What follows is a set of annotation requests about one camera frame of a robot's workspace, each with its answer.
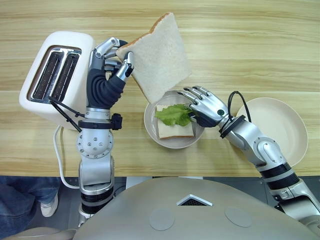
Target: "plate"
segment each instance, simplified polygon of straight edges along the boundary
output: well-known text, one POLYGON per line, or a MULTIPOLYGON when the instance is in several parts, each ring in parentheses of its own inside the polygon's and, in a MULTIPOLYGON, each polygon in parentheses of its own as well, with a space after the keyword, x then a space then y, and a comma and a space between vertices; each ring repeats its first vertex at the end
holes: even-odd
POLYGON ((163 97, 155 102, 149 103, 144 111, 144 126, 150 137, 161 146, 170 149, 183 149, 199 140, 204 133, 204 127, 192 122, 192 130, 194 137, 171 137, 168 139, 158 138, 158 118, 155 117, 157 105, 175 105, 191 103, 184 96, 179 95, 177 90, 167 91, 163 97))
MULTIPOLYGON (((278 143, 286 161, 291 166, 299 163, 308 148, 307 128, 299 114, 283 101, 269 97, 252 99, 247 106, 252 123, 278 143)), ((237 113, 240 115, 247 116, 244 106, 237 113)))

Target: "white bread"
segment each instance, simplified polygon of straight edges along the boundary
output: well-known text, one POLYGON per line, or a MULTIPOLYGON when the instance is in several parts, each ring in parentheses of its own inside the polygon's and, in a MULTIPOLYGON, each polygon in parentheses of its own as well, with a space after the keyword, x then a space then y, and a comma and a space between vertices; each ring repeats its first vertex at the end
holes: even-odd
POLYGON ((146 99, 155 103, 191 74, 184 43, 172 12, 159 18, 150 31, 116 51, 123 60, 133 52, 132 76, 146 99))
MULTIPOLYGON (((156 110, 162 111, 162 109, 167 108, 168 105, 157 105, 156 110)), ((186 126, 165 125, 160 119, 158 119, 158 134, 159 139, 168 139, 172 137, 194 137, 194 131, 192 129, 191 122, 186 126)))

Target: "white toaster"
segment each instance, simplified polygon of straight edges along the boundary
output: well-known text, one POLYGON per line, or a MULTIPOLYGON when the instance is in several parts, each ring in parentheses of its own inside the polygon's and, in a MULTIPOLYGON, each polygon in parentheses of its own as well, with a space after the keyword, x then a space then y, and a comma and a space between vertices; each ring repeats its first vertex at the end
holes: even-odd
MULTIPOLYGON (((50 104, 53 97, 80 113, 87 105, 86 82, 94 39, 85 33, 50 34, 36 55, 19 95, 20 105, 68 129, 73 126, 50 104)), ((76 123, 71 111, 61 107, 76 123)))

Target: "shoe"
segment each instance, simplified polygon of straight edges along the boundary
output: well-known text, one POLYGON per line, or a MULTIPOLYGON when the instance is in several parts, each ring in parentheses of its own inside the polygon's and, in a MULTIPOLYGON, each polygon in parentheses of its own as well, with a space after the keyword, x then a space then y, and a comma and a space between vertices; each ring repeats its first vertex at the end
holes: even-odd
POLYGON ((41 213, 46 218, 51 217, 57 210, 57 207, 58 207, 58 193, 56 193, 56 195, 54 196, 54 199, 48 204, 44 204, 44 203, 40 204, 41 213))

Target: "floor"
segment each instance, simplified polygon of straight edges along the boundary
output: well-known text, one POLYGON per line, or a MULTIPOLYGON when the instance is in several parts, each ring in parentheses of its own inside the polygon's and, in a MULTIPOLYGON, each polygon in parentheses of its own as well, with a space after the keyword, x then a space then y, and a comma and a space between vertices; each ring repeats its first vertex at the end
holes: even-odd
MULTIPOLYGON (((305 176, 301 178, 315 197, 320 200, 320 176, 305 176)), ((204 177, 204 179, 232 186, 272 207, 277 203, 270 195, 268 186, 259 177, 204 177)), ((75 177, 69 177, 66 180, 73 185, 78 183, 78 179, 75 177)), ((126 177, 116 177, 115 194, 119 194, 125 189, 126 177)), ((28 229, 36 227, 52 227, 60 230, 77 229, 80 202, 81 198, 78 189, 70 189, 61 185, 59 190, 59 205, 56 213, 52 217, 43 217, 40 205, 38 205, 36 215, 29 224, 28 229)))

